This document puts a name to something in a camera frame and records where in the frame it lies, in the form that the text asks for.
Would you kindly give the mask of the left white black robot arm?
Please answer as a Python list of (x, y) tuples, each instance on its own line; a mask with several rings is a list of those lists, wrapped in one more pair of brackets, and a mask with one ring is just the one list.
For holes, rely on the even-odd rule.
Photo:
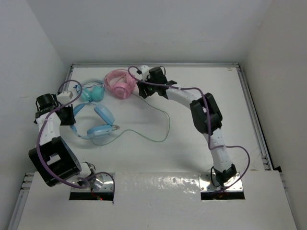
[(70, 147), (60, 136), (60, 126), (75, 124), (73, 106), (62, 105), (55, 94), (44, 94), (35, 102), (35, 124), (39, 133), (36, 147), (28, 155), (45, 183), (53, 187), (66, 184), (73, 188), (90, 187), (88, 163), (82, 167)]

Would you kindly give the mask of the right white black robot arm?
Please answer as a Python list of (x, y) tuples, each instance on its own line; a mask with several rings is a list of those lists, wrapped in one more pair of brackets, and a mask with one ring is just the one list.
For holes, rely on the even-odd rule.
[(227, 152), (222, 134), (222, 114), (211, 93), (204, 94), (200, 89), (182, 88), (176, 81), (168, 81), (161, 67), (146, 65), (136, 70), (142, 79), (137, 81), (139, 96), (144, 99), (157, 93), (175, 101), (191, 111), (192, 121), (206, 139), (213, 158), (213, 170), (219, 186), (223, 186), (237, 173), (236, 167)]

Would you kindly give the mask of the light blue headphones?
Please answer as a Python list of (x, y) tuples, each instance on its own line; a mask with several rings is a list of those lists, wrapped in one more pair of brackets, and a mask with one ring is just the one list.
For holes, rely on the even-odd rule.
[[(94, 116), (85, 115), (81, 112), (82, 117), (77, 117), (77, 114), (84, 108), (91, 107), (94, 111)], [(70, 126), (71, 131), (79, 138), (85, 140), (94, 140), (106, 137), (112, 132), (120, 129), (118, 125), (115, 124), (115, 118), (111, 111), (101, 103), (95, 102), (85, 102), (80, 103), (73, 109), (74, 118), (76, 118), (76, 123)], [(80, 134), (77, 130), (78, 124), (84, 123), (90, 126), (86, 133)]]

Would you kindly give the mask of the pink headphones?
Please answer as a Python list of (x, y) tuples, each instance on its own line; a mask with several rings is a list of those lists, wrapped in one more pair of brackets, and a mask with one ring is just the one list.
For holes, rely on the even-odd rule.
[(104, 77), (104, 86), (118, 99), (127, 99), (133, 92), (136, 81), (125, 69), (116, 69)]

